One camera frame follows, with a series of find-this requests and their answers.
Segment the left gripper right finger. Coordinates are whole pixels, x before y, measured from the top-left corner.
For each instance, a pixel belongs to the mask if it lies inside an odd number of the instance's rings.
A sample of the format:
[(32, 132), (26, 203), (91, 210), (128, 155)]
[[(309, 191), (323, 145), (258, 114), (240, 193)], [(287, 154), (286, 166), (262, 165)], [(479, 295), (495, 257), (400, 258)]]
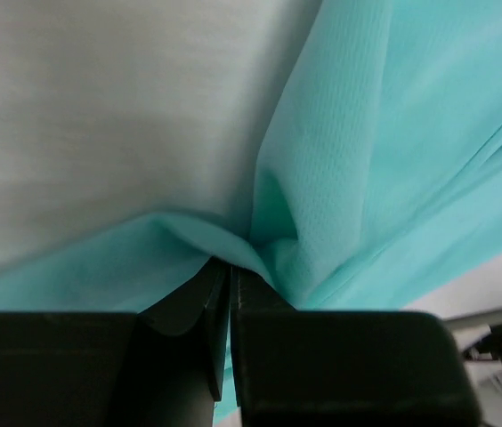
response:
[(231, 271), (231, 359), (245, 426), (342, 426), (346, 316), (301, 311), (257, 274)]

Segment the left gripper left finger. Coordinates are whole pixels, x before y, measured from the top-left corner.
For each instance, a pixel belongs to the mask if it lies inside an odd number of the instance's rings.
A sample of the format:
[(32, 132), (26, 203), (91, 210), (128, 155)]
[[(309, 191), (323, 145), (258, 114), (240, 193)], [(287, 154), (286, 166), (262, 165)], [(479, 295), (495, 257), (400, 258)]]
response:
[(212, 425), (225, 353), (226, 265), (212, 259), (138, 315), (117, 379), (117, 425)]

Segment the teal t shirt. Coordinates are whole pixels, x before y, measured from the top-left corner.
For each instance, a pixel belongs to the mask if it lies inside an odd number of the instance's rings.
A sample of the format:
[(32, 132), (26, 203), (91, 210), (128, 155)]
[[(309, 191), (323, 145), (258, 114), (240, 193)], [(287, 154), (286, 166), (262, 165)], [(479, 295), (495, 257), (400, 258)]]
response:
[(502, 254), (502, 1), (0, 1), (0, 310), (212, 257), (401, 309)]

